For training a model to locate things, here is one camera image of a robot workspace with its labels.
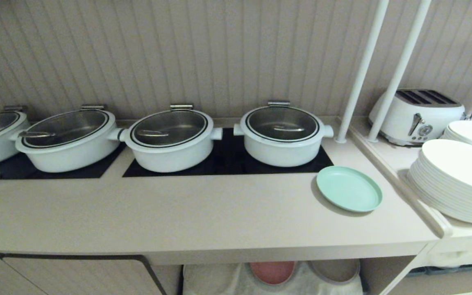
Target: toaster lever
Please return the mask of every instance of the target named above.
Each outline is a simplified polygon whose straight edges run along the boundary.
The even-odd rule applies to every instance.
[[[420,113],[414,114],[413,123],[411,125],[411,129],[409,130],[408,136],[411,136],[413,134],[414,129],[416,129],[416,127],[418,127],[418,124],[420,123],[425,123],[425,120],[422,119],[422,115]]]

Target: toaster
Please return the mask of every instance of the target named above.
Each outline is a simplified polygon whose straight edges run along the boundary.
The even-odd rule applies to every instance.
[[[375,120],[382,97],[369,113]],[[465,117],[464,106],[434,90],[398,89],[380,128],[380,134],[396,145],[422,145],[439,138],[447,125]]]

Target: mint green plate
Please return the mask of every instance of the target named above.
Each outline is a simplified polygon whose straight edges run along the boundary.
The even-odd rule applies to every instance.
[[[369,212],[382,203],[382,190],[369,176],[342,166],[323,168],[316,176],[318,188],[336,206]]]

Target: white pole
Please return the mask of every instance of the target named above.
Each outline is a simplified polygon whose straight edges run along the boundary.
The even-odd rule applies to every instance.
[[[371,26],[371,32],[369,32],[369,38],[367,39],[367,44],[365,45],[365,51],[363,52],[360,67],[358,69],[358,72],[356,73],[356,79],[354,79],[351,95],[349,95],[349,101],[347,102],[347,107],[345,108],[345,112],[343,113],[340,131],[338,133],[338,136],[335,138],[336,142],[347,142],[347,140],[345,139],[345,135],[347,134],[347,129],[349,129],[352,113],[354,112],[354,108],[356,107],[356,102],[358,101],[360,90],[362,90],[363,81],[365,80],[365,75],[367,74],[369,63],[371,62],[372,53],[374,52],[374,47],[376,46],[378,35],[380,35],[380,29],[382,28],[384,17],[386,16],[388,4],[389,0],[378,1],[378,6],[376,7],[374,20]]]
[[[414,45],[416,44],[416,40],[418,40],[418,35],[420,34],[420,30],[424,24],[425,16],[427,15],[427,10],[429,10],[429,4],[431,4],[431,0],[421,0],[420,2],[418,12],[414,18],[413,26],[411,27],[407,42],[405,43],[404,49],[398,61],[397,69],[393,75],[393,78],[391,79],[391,82],[389,83],[389,86],[387,87],[387,91],[382,99],[380,111],[378,112],[378,115],[372,124],[371,132],[369,132],[369,137],[367,140],[370,142],[377,142],[376,137],[378,136],[378,132],[380,132],[380,128],[382,127],[382,123],[386,118],[387,111],[391,106],[393,97],[395,96],[399,83],[402,80],[403,73],[405,72],[405,68],[409,62],[409,58],[411,58],[411,54],[413,53]]]

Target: beadboard wall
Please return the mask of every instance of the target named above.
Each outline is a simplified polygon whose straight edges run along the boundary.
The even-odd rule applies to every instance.
[[[395,70],[418,0],[392,0],[356,108]],[[268,99],[341,114],[375,0],[0,0],[0,109],[105,103],[121,119],[191,102],[238,117]],[[472,107],[472,0],[434,0],[401,86]]]

